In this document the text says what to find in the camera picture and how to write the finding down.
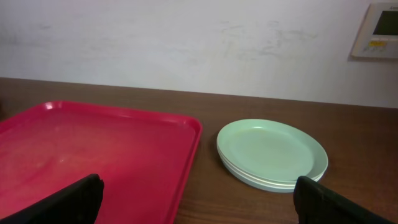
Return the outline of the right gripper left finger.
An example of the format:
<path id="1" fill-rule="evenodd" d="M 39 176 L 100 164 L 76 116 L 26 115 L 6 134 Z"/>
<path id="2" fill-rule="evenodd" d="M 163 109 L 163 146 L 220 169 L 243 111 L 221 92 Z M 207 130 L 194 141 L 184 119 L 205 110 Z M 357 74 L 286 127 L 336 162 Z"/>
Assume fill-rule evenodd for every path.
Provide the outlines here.
<path id="1" fill-rule="evenodd" d="M 1 224 L 94 224 L 104 181 L 90 174 L 39 202 L 1 219 Z"/>

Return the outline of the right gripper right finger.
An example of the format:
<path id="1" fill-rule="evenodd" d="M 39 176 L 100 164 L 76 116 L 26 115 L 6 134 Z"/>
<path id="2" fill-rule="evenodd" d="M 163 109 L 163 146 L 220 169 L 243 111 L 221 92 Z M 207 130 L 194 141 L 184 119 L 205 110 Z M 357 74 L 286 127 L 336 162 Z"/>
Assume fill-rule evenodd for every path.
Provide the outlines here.
<path id="1" fill-rule="evenodd" d="M 394 224 L 306 176 L 297 179 L 293 201 L 299 224 Z"/>

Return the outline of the light green plate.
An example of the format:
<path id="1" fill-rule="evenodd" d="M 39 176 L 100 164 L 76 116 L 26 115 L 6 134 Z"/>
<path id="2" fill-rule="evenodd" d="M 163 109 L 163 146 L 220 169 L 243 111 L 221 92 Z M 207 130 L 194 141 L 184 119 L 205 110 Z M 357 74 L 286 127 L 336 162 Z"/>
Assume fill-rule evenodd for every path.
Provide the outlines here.
<path id="1" fill-rule="evenodd" d="M 316 179 L 328 168 L 323 146 L 307 133 L 277 121 L 242 119 L 219 131 L 216 144 L 232 165 L 262 180 Z"/>

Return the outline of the light blue plate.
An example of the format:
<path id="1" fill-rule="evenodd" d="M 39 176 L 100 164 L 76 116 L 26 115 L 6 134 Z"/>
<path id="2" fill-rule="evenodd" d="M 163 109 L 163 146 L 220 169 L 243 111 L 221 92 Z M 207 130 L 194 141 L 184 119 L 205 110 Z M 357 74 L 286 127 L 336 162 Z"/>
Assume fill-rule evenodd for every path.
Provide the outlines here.
<path id="1" fill-rule="evenodd" d="M 326 167 L 319 169 L 312 157 L 277 161 L 255 156 L 228 158 L 222 152 L 219 155 L 238 180 L 268 192 L 292 193 L 301 175 L 318 182 L 327 171 Z"/>

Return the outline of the cream white plate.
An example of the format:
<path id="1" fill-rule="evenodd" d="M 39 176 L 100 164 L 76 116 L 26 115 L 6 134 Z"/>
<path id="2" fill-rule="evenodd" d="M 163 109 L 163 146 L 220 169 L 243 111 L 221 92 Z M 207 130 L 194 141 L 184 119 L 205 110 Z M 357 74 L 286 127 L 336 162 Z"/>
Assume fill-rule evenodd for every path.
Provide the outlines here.
<path id="1" fill-rule="evenodd" d="M 257 189 L 290 193 L 298 177 L 306 176 L 319 181 L 328 168 L 325 152 L 316 154 L 307 148 L 298 151 L 258 148 L 249 153 L 230 150 L 217 145 L 224 166 L 240 181 Z"/>

